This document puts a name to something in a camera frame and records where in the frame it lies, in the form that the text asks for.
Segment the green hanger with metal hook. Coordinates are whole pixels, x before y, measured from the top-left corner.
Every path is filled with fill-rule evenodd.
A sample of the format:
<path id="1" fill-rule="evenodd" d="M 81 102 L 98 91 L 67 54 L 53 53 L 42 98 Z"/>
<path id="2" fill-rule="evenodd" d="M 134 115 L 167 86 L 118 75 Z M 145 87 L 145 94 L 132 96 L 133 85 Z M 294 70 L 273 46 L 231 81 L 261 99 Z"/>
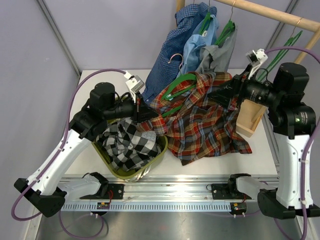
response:
<path id="1" fill-rule="evenodd" d="M 301 17 L 299 19 L 299 21 L 296 23 L 296 25 L 294 26 L 292 33 L 290 35 L 290 37 L 288 38 L 288 40 L 286 41 L 286 43 L 284 44 L 285 47 L 288 46 L 293 46 L 298 39 L 300 38 L 301 34 L 303 33 L 303 30 L 301 30 L 300 32 L 298 32 L 295 36 L 293 36 L 295 29 L 297 28 L 298 24 L 301 22 L 303 18 Z M 280 62 L 280 60 L 282 60 L 282 58 L 288 53 L 288 49 L 282 49 L 280 50 L 277 55 L 272 59 L 272 61 L 270 62 L 270 64 L 264 68 L 264 73 L 261 73 L 258 77 L 256 77 L 256 80 L 258 82 L 263 82 L 264 80 L 267 80 L 268 78 L 268 74 L 270 73 L 271 70 L 273 70 L 273 68 Z"/>

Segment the red plaid shirt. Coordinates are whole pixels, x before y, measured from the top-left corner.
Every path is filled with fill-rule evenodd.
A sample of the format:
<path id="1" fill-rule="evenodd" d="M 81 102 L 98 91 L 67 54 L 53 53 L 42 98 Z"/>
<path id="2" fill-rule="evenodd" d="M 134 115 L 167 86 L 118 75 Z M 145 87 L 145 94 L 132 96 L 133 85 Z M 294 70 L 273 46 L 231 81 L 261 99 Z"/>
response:
<path id="1" fill-rule="evenodd" d="M 240 111 L 236 99 L 223 108 L 208 98 L 232 76 L 227 72 L 193 75 L 195 80 L 171 83 L 162 90 L 150 104 L 158 117 L 139 123 L 137 129 L 166 136 L 167 148 L 182 165 L 229 153 L 251 154 L 249 143 L 236 132 Z"/>

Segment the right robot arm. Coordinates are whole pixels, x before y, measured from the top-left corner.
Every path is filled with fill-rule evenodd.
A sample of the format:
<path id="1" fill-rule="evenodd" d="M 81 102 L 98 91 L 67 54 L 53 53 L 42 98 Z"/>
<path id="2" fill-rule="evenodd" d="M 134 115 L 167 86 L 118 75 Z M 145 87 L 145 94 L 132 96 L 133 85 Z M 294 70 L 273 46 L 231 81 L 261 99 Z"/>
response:
<path id="1" fill-rule="evenodd" d="M 224 108 L 232 100 L 240 105 L 249 100 L 268 109 L 268 118 L 279 148 L 278 187 L 262 183 L 249 174 L 230 176 L 227 193 L 242 194 L 256 200 L 263 215 L 275 219 L 296 216 L 318 217 L 310 191 L 309 152 L 316 133 L 316 113 L 302 102 L 309 75 L 304 66 L 283 63 L 273 81 L 259 82 L 250 75 L 251 65 L 209 93 L 209 98 Z"/>

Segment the black white checkered shirt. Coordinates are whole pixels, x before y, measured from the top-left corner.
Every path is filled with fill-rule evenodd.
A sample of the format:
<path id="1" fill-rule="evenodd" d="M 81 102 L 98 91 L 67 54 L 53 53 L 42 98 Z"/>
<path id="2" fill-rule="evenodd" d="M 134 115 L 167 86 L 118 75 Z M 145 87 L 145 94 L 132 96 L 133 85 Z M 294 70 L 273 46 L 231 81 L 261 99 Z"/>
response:
<path id="1" fill-rule="evenodd" d="M 129 117 L 110 124 L 96 142 L 109 155 L 111 165 L 125 172 L 141 169 L 161 153 L 156 133 L 138 131 Z"/>

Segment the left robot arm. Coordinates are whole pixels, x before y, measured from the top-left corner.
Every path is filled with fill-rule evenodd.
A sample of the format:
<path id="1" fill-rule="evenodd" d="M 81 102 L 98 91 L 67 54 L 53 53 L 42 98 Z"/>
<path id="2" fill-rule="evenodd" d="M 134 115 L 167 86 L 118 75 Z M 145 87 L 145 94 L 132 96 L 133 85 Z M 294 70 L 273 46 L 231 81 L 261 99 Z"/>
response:
<path id="1" fill-rule="evenodd" d="M 98 172 L 65 185 L 61 178 L 75 159 L 101 135 L 109 120 L 131 117 L 141 123 L 157 116 L 143 101 L 140 89 L 143 82 L 126 81 L 128 97 L 116 97 L 113 84 L 101 82 L 90 91 L 81 110 L 73 116 L 56 149 L 38 170 L 28 178 L 18 178 L 14 187 L 40 214 L 49 218 L 58 213 L 66 202 L 76 199 L 110 197 L 109 181 Z"/>

